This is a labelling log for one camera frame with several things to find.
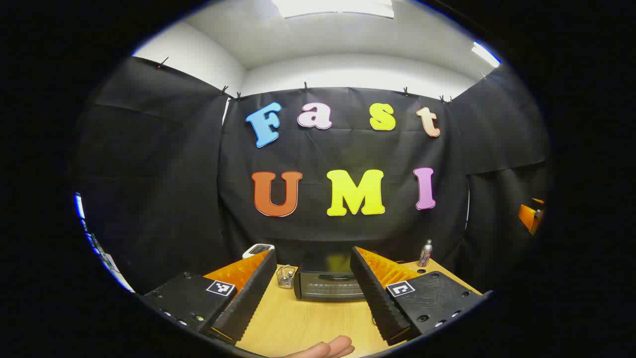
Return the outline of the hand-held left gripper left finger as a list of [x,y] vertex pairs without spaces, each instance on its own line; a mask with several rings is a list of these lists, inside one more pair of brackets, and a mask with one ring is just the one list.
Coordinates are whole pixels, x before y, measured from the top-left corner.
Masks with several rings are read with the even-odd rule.
[[276,253],[264,250],[209,274],[184,272],[143,295],[142,302],[196,335],[235,345],[276,270]]

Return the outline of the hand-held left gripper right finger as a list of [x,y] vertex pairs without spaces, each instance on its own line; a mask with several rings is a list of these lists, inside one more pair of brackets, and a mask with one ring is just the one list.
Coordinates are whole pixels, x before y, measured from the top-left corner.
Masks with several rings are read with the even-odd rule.
[[361,247],[352,247],[350,269],[388,345],[432,335],[485,302],[440,270],[420,274]]

